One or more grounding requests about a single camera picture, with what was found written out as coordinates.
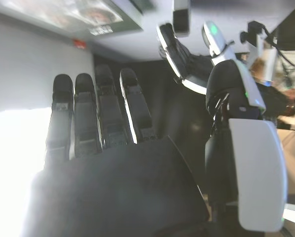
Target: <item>white wall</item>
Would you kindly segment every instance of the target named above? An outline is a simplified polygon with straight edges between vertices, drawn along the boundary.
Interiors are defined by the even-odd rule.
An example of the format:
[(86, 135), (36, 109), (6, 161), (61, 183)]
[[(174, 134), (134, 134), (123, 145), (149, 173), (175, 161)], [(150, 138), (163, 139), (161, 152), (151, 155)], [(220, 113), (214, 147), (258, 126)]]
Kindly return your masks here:
[(93, 77), (92, 54), (0, 20), (0, 111), (50, 107), (61, 73)]

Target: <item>cable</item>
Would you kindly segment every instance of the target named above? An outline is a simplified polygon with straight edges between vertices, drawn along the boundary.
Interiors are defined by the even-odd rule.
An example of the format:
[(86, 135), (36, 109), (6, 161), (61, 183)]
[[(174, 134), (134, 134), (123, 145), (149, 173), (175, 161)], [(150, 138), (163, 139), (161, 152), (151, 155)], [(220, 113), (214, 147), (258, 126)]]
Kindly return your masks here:
[[(262, 28), (265, 30), (265, 33), (268, 37), (272, 38), (271, 34), (269, 33), (269, 31), (266, 29), (265, 25), (262, 25)], [(283, 57), (290, 65), (292, 65), (293, 67), (295, 67), (295, 64), (292, 63), (285, 55), (283, 55), (283, 53), (279, 50), (278, 45), (275, 44), (272, 40), (268, 40), (268, 43), (270, 43), (271, 46), (275, 47), (276, 50), (278, 51), (278, 54)]]

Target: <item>green light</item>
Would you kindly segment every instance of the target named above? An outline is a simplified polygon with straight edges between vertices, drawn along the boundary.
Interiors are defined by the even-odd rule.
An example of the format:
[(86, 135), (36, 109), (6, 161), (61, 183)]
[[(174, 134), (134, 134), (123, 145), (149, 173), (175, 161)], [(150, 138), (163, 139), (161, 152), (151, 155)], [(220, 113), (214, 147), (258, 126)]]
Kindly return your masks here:
[(216, 35), (216, 33), (217, 33), (217, 27), (216, 27), (215, 25), (212, 25), (212, 26), (211, 26), (211, 33), (212, 33), (213, 35)]

